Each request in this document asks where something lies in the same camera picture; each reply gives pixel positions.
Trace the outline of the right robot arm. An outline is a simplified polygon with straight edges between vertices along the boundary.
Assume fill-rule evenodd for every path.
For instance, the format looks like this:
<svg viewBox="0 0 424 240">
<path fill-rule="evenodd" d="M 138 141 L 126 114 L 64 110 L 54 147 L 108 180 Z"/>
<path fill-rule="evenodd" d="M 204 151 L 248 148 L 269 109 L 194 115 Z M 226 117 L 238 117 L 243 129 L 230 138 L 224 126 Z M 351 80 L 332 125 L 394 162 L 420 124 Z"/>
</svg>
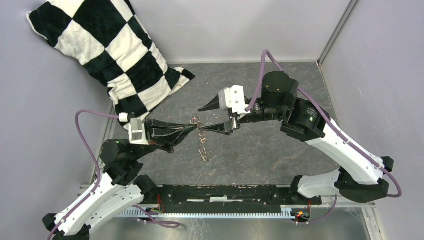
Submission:
<svg viewBox="0 0 424 240">
<path fill-rule="evenodd" d="M 298 97 L 299 83 L 283 71 L 264 75 L 260 97 L 252 108 L 241 85 L 226 87 L 203 112 L 224 110 L 229 120 L 204 127 L 205 131 L 230 135 L 242 124 L 280 121 L 280 130 L 288 137 L 306 143 L 334 160 L 339 169 L 306 176 L 298 175 L 291 182 L 289 199 L 302 204 L 322 195 L 340 194 L 356 203 L 369 203 L 389 196 L 389 183 L 384 175 L 393 170 L 391 157 L 379 157 L 344 135 L 330 115 L 312 101 Z"/>
</svg>

